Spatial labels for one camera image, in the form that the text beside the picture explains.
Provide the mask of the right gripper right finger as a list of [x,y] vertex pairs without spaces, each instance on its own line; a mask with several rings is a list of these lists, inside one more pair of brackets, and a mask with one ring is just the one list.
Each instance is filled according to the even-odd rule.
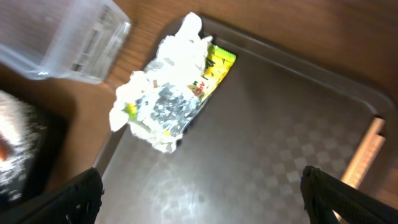
[[350,187],[314,166],[305,166],[300,181],[310,223],[395,224],[397,210]]

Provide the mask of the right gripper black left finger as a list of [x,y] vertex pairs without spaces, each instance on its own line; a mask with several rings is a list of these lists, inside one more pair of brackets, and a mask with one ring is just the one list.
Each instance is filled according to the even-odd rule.
[[94,223],[102,206],[103,182],[94,167],[51,192],[1,213],[1,223]]

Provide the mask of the silver green snack wrapper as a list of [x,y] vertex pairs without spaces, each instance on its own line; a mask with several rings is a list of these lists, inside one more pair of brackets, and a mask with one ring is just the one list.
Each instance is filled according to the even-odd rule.
[[131,131],[161,152],[173,152],[185,128],[203,108],[209,96],[228,74],[236,55],[211,45],[204,71],[188,84],[176,78],[141,91],[127,100],[123,112]]

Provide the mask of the white wrapper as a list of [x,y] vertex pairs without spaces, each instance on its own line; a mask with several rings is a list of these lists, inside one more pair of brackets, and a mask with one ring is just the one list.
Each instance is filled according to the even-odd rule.
[[170,77],[186,85],[204,71],[213,38],[201,38],[201,28],[201,18],[193,12],[188,13],[177,33],[167,35],[160,41],[155,58],[142,70],[132,72],[130,80],[116,89],[116,101],[109,112],[109,125],[113,132],[129,125],[128,117],[123,112],[127,100],[141,91],[168,82]]

